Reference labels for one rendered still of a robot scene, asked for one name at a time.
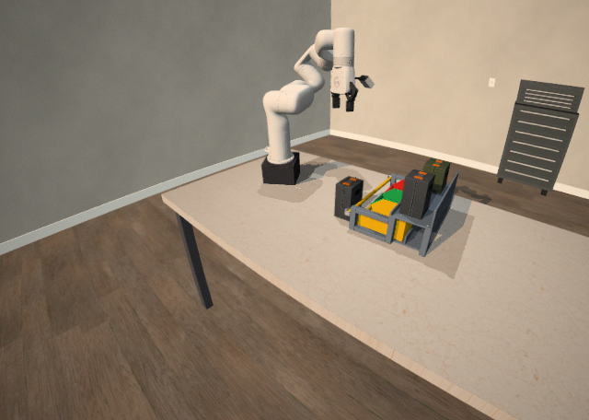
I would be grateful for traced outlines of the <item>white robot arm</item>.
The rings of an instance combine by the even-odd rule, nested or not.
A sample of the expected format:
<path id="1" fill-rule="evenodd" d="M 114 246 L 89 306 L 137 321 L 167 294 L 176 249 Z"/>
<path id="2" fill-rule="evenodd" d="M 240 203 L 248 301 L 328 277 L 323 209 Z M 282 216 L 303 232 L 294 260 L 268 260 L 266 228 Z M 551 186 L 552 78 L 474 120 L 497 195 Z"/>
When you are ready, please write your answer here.
<path id="1" fill-rule="evenodd" d="M 315 44 L 294 66 L 294 70 L 304 81 L 295 80 L 290 84 L 301 85 L 287 85 L 281 89 L 284 91 L 274 90 L 265 94 L 263 106 L 270 142 L 265 152 L 269 151 L 268 161 L 273 164 L 289 163 L 295 158 L 291 152 L 289 120 L 286 114 L 296 115 L 307 109 L 314 100 L 314 93 L 325 85 L 324 77 L 309 62 L 310 59 L 324 71 L 331 71 L 333 65 L 354 65 L 354 30 L 321 30 Z"/>

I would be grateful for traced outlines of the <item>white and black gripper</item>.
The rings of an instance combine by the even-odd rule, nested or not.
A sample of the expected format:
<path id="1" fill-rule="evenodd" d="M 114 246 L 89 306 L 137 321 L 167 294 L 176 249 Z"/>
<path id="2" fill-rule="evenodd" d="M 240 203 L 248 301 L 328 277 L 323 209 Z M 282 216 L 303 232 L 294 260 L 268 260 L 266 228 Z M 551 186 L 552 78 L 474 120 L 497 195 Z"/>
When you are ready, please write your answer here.
<path id="1" fill-rule="evenodd" d="M 341 98 L 339 98 L 339 96 L 340 94 L 345 94 L 347 98 L 346 111 L 354 110 L 354 100 L 358 93 L 358 89 L 355 86 L 354 65 L 333 65 L 330 91 L 332 95 L 333 109 L 340 107 Z"/>

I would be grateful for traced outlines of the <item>green open bin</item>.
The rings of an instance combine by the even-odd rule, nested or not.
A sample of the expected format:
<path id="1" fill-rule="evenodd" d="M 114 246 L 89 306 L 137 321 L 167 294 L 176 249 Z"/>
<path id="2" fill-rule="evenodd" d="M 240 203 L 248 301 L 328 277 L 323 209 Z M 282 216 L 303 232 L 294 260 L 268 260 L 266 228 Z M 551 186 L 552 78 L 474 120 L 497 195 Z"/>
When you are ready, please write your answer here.
<path id="1" fill-rule="evenodd" d="M 375 199 L 371 204 L 376 203 L 376 202 L 383 200 L 383 199 L 398 204 L 401 201 L 402 192 L 403 192 L 402 190 L 398 190 L 398 189 L 394 188 L 390 191 L 381 193 L 381 195 L 377 199 Z"/>

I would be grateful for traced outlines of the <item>yellow open bin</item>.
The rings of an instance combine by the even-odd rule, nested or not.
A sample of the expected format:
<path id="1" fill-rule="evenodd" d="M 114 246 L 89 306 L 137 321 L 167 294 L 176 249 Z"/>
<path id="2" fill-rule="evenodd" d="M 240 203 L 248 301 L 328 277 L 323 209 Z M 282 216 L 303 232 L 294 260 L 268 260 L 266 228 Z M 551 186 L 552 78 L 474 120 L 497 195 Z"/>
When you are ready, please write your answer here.
<path id="1" fill-rule="evenodd" d="M 388 200 L 381 200 L 376 203 L 370 204 L 366 209 L 377 212 L 379 214 L 386 214 L 389 216 L 389 212 L 397 205 L 397 203 L 390 202 Z M 382 234 L 387 234 L 387 224 L 381 221 L 375 220 L 373 218 L 369 218 L 366 216 L 358 215 L 357 225 L 361 225 L 366 228 L 370 228 L 374 231 L 377 231 Z M 406 234 L 412 227 L 412 224 L 403 222 L 397 219 L 394 237 L 393 239 L 397 239 L 399 241 L 403 241 Z"/>

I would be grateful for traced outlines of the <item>yellow bar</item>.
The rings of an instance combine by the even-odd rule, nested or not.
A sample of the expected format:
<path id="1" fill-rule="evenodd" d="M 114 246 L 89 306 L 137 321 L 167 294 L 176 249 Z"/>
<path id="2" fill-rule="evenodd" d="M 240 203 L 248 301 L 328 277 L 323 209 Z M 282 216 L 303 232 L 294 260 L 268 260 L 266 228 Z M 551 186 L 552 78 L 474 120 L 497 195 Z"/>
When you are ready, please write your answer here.
<path id="1" fill-rule="evenodd" d="M 357 206 L 360 206 L 361 204 L 363 204 L 366 200 L 368 200 L 372 195 L 374 195 L 377 191 L 379 191 L 383 186 L 385 186 L 389 181 L 391 181 L 391 177 L 389 177 L 387 180 L 385 180 L 383 183 L 381 183 L 377 188 L 375 188 L 372 192 L 370 192 L 368 195 L 365 196 L 364 199 L 362 199 L 359 203 L 357 203 Z"/>

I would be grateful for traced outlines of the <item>red bin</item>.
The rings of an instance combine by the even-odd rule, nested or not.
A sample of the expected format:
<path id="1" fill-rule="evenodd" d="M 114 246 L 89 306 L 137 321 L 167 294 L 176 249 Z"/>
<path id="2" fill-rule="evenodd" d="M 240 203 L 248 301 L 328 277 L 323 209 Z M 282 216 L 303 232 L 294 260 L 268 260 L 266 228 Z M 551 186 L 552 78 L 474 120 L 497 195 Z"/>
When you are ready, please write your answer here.
<path id="1" fill-rule="evenodd" d="M 396 189 L 403 190 L 403 184 L 404 184 L 404 180 L 402 180 L 402 181 L 399 181 L 399 182 L 397 182 L 397 183 L 395 183 L 395 184 L 392 184 L 392 186 L 391 186 L 391 187 L 389 187 L 387 190 L 390 190 L 390 189 L 392 189 L 392 188 L 394 188 L 394 187 L 395 187 Z M 386 190 L 386 192 L 387 192 L 387 190 Z"/>

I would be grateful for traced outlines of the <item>grey metal shelf rack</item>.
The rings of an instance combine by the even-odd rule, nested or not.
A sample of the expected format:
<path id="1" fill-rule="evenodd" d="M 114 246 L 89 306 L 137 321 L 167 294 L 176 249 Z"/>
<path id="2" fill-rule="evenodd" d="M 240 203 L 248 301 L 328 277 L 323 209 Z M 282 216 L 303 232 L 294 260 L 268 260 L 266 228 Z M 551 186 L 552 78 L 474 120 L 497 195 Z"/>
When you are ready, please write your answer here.
<path id="1" fill-rule="evenodd" d="M 424 257 L 432 245 L 433 240 L 450 209 L 454 195 L 453 191 L 455 191 L 454 189 L 456 187 L 458 172 L 451 181 L 450 185 L 448 183 L 446 184 L 441 194 L 432 192 L 429 208 L 422 219 L 401 214 L 399 212 L 401 201 L 391 210 L 389 216 L 379 214 L 357 205 L 353 205 L 351 207 L 351 213 L 348 211 L 350 210 L 349 207 L 345 209 L 345 215 L 350 217 L 349 229 L 365 234 L 366 236 L 372 237 L 374 239 L 384 241 L 388 244 L 391 244 L 391 242 L 394 241 L 398 244 L 419 251 L 419 255 Z M 385 235 L 370 228 L 357 225 L 358 214 L 386 223 L 387 234 Z M 397 219 L 412 224 L 412 227 L 406 234 L 403 241 L 393 239 Z"/>

